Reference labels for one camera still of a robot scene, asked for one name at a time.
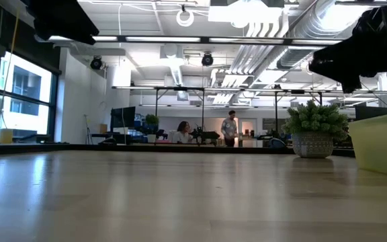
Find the black aluminium table frame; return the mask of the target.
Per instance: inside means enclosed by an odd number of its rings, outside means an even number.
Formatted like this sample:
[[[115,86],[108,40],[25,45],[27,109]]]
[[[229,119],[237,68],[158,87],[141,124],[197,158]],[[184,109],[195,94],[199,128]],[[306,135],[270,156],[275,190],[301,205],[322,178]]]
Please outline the black aluminium table frame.
[[[267,154],[294,155],[289,148],[270,149],[267,147],[215,147],[213,145],[164,145],[135,143],[133,145],[79,145],[79,144],[8,144],[0,145],[0,155],[16,153],[41,153],[51,151],[123,151],[155,153],[224,153],[224,154]]]

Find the black computer monitor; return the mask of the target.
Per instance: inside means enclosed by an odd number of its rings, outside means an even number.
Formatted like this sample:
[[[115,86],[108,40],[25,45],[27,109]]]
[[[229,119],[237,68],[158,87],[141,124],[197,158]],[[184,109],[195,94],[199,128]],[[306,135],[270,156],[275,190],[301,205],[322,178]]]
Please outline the black computer monitor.
[[[113,132],[115,128],[134,128],[135,127],[136,108],[116,108],[111,110],[110,130]]]

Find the translucent yellow plastic basket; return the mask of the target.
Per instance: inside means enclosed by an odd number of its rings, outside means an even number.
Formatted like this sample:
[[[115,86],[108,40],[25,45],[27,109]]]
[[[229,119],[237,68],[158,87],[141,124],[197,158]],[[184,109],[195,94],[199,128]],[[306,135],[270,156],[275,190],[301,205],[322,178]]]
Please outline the translucent yellow plastic basket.
[[[387,115],[349,123],[360,169],[387,174]]]

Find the yellow chair back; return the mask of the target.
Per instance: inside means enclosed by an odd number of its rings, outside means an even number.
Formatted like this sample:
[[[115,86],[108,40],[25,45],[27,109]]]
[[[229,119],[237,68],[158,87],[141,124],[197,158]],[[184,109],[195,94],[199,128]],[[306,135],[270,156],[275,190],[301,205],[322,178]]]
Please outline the yellow chair back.
[[[4,128],[0,130],[0,144],[11,144],[13,142],[13,130]]]

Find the leafy plant in white pot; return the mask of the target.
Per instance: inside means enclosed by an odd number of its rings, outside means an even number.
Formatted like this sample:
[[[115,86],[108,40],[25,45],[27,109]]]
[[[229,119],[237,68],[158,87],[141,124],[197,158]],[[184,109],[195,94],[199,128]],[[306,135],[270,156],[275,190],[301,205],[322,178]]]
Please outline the leafy plant in white pot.
[[[149,143],[156,143],[159,130],[159,118],[154,114],[147,114],[145,117],[147,139]]]

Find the person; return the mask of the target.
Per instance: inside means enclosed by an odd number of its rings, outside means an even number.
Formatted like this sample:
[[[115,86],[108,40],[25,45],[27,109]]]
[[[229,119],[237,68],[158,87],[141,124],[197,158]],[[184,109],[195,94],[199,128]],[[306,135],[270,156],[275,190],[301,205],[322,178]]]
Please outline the person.
[[[224,142],[227,147],[234,147],[235,138],[238,134],[237,122],[235,120],[236,112],[231,110],[228,117],[222,121],[221,133],[224,137]]]
[[[189,133],[190,125],[186,121],[180,122],[177,132],[173,134],[173,142],[178,144],[187,144],[193,140],[193,136]]]

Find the dark flat monitor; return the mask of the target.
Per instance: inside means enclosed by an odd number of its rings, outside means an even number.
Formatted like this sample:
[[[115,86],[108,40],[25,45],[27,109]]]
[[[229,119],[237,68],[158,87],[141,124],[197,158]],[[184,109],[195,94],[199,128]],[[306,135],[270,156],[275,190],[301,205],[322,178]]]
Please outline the dark flat monitor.
[[[370,107],[370,106],[355,106],[355,119],[364,120],[377,116],[387,115],[387,108]]]

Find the green succulent in patterned pot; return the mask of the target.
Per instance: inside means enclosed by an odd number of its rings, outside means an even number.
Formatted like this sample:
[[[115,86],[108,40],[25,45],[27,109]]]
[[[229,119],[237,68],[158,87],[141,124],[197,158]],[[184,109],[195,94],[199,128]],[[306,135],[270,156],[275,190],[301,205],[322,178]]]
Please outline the green succulent in patterned pot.
[[[288,115],[282,128],[301,158],[326,158],[332,154],[334,142],[348,137],[348,117],[335,104],[318,106],[309,100],[288,108]]]

